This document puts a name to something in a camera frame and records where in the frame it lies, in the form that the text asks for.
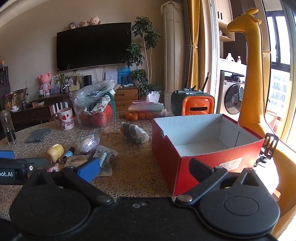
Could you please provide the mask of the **white printed snack packet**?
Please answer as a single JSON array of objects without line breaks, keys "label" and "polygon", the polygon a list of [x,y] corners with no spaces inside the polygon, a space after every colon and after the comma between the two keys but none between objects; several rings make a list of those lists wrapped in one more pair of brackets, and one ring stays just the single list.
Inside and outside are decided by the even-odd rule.
[{"label": "white printed snack packet", "polygon": [[96,175],[96,177],[110,177],[113,174],[112,167],[110,165],[110,158],[112,156],[117,156],[118,152],[107,148],[105,146],[99,145],[96,148],[95,154],[93,155],[94,158],[99,160],[100,164],[100,172]]}]

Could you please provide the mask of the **yellow cake snack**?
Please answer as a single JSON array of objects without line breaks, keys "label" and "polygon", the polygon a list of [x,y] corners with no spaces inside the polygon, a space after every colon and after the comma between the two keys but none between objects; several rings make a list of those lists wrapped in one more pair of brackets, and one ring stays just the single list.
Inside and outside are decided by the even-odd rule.
[{"label": "yellow cake snack", "polygon": [[88,152],[92,152],[99,146],[99,143],[100,143],[100,138],[98,134],[96,133],[89,134],[86,137],[83,137],[79,141],[75,149],[75,154],[86,154]]}]

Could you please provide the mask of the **small blue label bottle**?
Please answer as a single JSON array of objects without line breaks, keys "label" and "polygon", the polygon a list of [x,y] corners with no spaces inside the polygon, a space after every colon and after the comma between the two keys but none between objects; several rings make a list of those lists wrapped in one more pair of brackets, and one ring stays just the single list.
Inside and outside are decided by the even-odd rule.
[{"label": "small blue label bottle", "polygon": [[67,150],[64,153],[63,159],[67,159],[68,157],[73,156],[74,153],[75,153],[75,148],[74,147],[71,147],[69,150]]}]

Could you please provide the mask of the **yellow squishy toy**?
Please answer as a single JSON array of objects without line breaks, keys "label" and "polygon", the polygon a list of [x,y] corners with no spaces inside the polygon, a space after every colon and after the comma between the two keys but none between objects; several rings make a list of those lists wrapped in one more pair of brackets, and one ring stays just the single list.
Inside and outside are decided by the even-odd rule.
[{"label": "yellow squishy toy", "polygon": [[50,146],[46,150],[46,159],[49,162],[56,162],[58,159],[60,159],[64,154],[64,148],[60,144],[55,144],[53,146]]}]

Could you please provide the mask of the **patterned tissue pack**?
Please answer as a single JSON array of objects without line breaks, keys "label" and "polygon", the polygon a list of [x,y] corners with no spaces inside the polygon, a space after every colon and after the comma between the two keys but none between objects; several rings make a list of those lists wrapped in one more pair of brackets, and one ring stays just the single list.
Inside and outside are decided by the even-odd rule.
[{"label": "patterned tissue pack", "polygon": [[120,131],[129,142],[140,145],[149,141],[149,135],[138,125],[122,122]]}]

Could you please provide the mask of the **cartoon face squishy toy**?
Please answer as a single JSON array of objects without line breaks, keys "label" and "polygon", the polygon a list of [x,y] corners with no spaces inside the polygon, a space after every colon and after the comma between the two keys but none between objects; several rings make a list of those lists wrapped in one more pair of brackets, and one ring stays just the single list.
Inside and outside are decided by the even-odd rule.
[{"label": "cartoon face squishy toy", "polygon": [[64,168],[64,165],[63,164],[60,164],[60,163],[54,163],[52,164],[48,171],[47,172],[60,172],[62,169]]}]

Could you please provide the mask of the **clear glass bottle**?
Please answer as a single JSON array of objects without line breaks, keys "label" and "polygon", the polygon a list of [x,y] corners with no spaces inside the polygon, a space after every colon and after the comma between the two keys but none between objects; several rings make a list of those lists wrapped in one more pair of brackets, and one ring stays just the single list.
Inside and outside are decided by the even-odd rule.
[{"label": "clear glass bottle", "polygon": [[8,110],[2,110],[0,118],[1,118],[1,125],[4,131],[4,135],[8,140],[8,144],[9,145],[15,144],[16,134],[15,134],[13,122],[11,120],[10,112]]}]

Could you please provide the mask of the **grey folded cloth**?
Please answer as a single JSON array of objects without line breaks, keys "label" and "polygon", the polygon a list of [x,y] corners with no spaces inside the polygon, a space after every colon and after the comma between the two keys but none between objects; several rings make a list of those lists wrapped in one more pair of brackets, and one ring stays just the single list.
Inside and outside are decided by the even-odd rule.
[{"label": "grey folded cloth", "polygon": [[26,143],[41,143],[43,139],[51,132],[50,128],[34,130],[26,139]]}]

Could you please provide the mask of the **clear container with plastic bag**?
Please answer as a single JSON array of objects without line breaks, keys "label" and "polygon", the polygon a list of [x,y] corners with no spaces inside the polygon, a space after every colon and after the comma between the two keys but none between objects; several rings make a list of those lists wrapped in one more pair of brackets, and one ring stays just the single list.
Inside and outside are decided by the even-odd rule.
[{"label": "clear container with plastic bag", "polygon": [[116,113],[115,87],[115,80],[108,79],[70,94],[79,125],[100,128],[111,121]]}]

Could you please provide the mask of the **stack of colourful folders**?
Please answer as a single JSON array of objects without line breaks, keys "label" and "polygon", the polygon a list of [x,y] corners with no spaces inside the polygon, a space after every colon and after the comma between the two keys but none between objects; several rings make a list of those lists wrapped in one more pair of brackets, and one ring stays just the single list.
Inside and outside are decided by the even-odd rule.
[{"label": "stack of colourful folders", "polygon": [[128,107],[128,111],[135,113],[151,113],[155,118],[166,116],[164,104],[159,102],[135,101]]}]

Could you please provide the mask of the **black speaker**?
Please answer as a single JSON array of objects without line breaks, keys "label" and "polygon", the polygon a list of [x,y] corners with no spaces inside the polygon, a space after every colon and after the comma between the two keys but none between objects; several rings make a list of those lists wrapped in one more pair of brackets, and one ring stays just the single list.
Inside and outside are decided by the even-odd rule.
[{"label": "black speaker", "polygon": [[92,75],[84,75],[83,83],[84,83],[84,86],[92,85]]}]

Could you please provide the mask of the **framed photo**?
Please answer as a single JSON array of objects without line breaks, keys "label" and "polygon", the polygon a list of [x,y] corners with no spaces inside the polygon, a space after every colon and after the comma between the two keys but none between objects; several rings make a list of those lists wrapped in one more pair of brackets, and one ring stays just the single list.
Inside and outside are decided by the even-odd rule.
[{"label": "framed photo", "polygon": [[68,78],[69,90],[70,91],[77,91],[81,87],[81,75],[80,74],[73,74]]}]

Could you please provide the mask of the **standing air conditioner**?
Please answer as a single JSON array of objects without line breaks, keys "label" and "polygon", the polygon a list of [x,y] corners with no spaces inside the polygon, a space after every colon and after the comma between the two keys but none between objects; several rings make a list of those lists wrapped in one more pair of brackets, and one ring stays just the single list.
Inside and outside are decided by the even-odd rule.
[{"label": "standing air conditioner", "polygon": [[175,1],[168,1],[161,6],[164,17],[165,41],[165,108],[171,109],[171,95],[183,88],[186,37],[183,6]]}]

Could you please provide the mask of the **plush toys on television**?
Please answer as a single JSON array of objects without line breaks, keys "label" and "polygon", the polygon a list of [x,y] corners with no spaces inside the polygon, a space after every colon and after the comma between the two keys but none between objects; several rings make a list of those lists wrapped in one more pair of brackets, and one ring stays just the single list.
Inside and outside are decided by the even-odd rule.
[{"label": "plush toys on television", "polygon": [[83,20],[80,23],[77,22],[71,22],[68,27],[69,30],[71,29],[76,29],[76,28],[81,28],[81,27],[87,27],[87,26],[94,26],[94,25],[99,25],[101,24],[101,20],[98,16],[93,16],[89,20]]}]

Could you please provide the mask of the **black wall television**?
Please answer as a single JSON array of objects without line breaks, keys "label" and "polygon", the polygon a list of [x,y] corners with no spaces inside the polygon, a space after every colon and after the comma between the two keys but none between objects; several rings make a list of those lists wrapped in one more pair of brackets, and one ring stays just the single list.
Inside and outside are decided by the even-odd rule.
[{"label": "black wall television", "polygon": [[131,27],[131,22],[121,22],[58,32],[57,68],[66,71],[124,63],[132,42]]}]

